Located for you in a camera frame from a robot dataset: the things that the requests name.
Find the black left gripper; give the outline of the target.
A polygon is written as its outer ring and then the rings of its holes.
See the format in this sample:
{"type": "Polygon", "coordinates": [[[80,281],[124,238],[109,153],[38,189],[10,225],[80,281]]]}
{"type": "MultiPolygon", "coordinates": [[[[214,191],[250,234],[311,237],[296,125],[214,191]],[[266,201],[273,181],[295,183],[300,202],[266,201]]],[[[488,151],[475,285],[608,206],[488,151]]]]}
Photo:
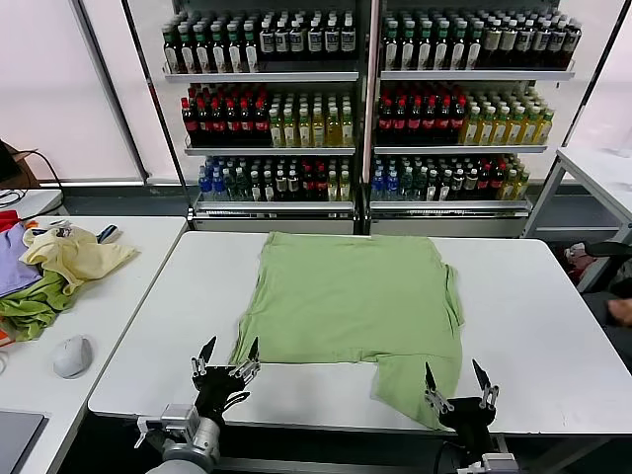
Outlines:
{"type": "Polygon", "coordinates": [[[261,368],[259,338],[253,341],[246,360],[236,366],[207,366],[215,344],[213,336],[198,356],[191,359],[194,386],[198,391],[195,406],[202,418],[224,425],[224,412],[250,396],[243,379],[253,379],[261,368]]]}

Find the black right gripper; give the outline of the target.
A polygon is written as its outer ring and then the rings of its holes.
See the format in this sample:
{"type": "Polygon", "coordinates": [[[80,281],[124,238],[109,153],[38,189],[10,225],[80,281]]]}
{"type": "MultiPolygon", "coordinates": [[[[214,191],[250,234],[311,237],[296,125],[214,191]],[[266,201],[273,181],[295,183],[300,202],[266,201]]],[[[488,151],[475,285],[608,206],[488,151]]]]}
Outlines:
{"type": "Polygon", "coordinates": [[[437,389],[430,365],[425,363],[425,400],[438,414],[439,422],[457,434],[463,449],[463,464],[482,460],[482,456],[495,451],[488,426],[495,420],[496,400],[500,388],[494,385],[486,370],[472,359],[480,397],[446,399],[437,389]]]}

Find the bystander hand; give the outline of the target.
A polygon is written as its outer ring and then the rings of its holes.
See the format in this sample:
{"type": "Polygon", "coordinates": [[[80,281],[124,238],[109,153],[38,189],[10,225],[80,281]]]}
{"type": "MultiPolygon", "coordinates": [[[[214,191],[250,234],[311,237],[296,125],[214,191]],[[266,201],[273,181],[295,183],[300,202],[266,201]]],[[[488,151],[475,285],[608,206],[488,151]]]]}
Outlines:
{"type": "Polygon", "coordinates": [[[632,326],[632,299],[613,299],[607,302],[608,311],[618,324],[632,326]]]}

